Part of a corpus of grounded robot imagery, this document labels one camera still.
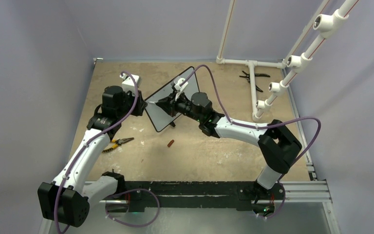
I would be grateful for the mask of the small black-framed whiteboard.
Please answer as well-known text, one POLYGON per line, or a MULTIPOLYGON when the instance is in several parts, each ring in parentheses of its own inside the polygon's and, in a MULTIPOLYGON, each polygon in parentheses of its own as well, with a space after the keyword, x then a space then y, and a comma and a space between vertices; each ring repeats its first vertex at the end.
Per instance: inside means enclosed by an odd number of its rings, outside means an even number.
POLYGON ((171 117, 163 109, 153 104, 158 100, 167 97, 173 92, 172 85, 175 81, 178 81, 181 78, 187 78, 194 71, 194 67, 190 66, 185 69, 182 73, 178 74, 176 77, 170 79, 165 85, 160 87, 157 91, 153 92, 145 102, 148 103, 145 111, 152 122, 152 125, 156 132, 163 131, 168 126, 175 126, 174 121, 182 116, 181 113, 177 113, 175 116, 171 117))

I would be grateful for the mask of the red marker cap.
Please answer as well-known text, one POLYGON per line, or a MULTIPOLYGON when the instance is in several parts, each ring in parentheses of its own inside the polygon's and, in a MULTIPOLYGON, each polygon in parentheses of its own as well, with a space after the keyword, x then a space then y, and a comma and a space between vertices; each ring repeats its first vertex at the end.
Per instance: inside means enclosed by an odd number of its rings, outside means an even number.
POLYGON ((172 146, 172 144, 175 142, 175 140, 174 139, 172 139, 168 144, 167 144, 167 147, 171 147, 172 146))

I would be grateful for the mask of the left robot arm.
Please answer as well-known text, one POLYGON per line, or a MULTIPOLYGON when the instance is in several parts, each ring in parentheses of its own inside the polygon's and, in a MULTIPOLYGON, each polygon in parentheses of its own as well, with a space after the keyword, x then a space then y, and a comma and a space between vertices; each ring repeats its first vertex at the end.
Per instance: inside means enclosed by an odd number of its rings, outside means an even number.
POLYGON ((52 182, 41 183, 37 190, 43 218, 80 227, 94 204, 109 195, 113 199, 125 195, 124 177, 117 173, 104 173, 94 186, 85 182, 122 122, 129 115, 141 116, 146 106, 137 86, 105 88, 75 153, 52 182))

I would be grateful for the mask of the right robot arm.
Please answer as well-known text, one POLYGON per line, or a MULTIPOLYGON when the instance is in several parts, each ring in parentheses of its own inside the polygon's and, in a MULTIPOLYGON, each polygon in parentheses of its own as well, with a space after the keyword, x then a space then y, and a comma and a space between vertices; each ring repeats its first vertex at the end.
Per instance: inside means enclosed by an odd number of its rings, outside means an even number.
POLYGON ((213 109, 203 92, 196 92, 191 98, 185 95, 176 98, 175 94, 170 94, 153 104, 171 117, 182 114, 197 121, 199 129, 208 137, 230 138, 259 147, 266 162, 254 185, 259 198, 272 194, 273 186, 288 173, 302 149, 301 143, 281 121, 255 124, 228 118, 213 109))

